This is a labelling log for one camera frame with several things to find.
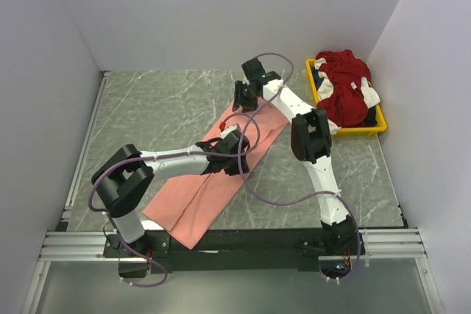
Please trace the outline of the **pink t shirt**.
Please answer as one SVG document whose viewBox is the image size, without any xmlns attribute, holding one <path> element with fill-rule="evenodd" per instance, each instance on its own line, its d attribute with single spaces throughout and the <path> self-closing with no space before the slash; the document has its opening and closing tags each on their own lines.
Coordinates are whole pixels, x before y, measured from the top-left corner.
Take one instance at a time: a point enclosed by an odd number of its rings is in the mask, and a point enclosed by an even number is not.
<svg viewBox="0 0 471 314">
<path fill-rule="evenodd" d="M 261 130 L 261 139 L 247 157 L 251 170 L 283 131 L 288 119 L 269 104 L 255 116 L 255 122 Z M 242 185 L 239 175 L 228 176 L 223 171 L 171 178 L 144 208 L 143 214 L 192 249 Z"/>
</svg>

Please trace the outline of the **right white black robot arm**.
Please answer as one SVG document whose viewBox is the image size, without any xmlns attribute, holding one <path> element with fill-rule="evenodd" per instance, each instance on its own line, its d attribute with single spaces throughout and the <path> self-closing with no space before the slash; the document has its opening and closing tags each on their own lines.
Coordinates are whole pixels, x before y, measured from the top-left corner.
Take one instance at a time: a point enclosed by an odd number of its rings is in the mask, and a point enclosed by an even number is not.
<svg viewBox="0 0 471 314">
<path fill-rule="evenodd" d="M 333 173 L 332 139 L 327 113 L 303 101 L 287 86 L 287 79 L 266 71 L 258 57 L 241 65 L 245 81 L 237 81 L 233 110 L 257 115 L 273 104 L 291 124 L 291 150 L 305 166 L 318 198 L 327 254 L 361 253 L 358 224 L 341 197 Z"/>
</svg>

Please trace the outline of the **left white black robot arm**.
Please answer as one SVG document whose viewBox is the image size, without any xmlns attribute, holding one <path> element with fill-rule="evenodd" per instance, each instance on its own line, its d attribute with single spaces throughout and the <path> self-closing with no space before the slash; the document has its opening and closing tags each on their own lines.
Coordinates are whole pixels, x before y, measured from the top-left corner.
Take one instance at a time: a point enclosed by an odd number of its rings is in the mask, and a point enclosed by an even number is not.
<svg viewBox="0 0 471 314">
<path fill-rule="evenodd" d="M 237 152 L 241 149 L 244 154 L 249 148 L 249 139 L 238 128 L 227 129 L 219 137 L 200 141 L 187 149 L 162 154 L 140 151 L 135 145 L 127 144 L 93 175 L 91 195 L 99 196 L 103 211 L 122 237 L 122 246 L 144 254 L 152 247 L 136 207 L 152 180 L 221 171 L 229 176 L 245 174 L 249 166 L 245 156 L 237 158 Z"/>
</svg>

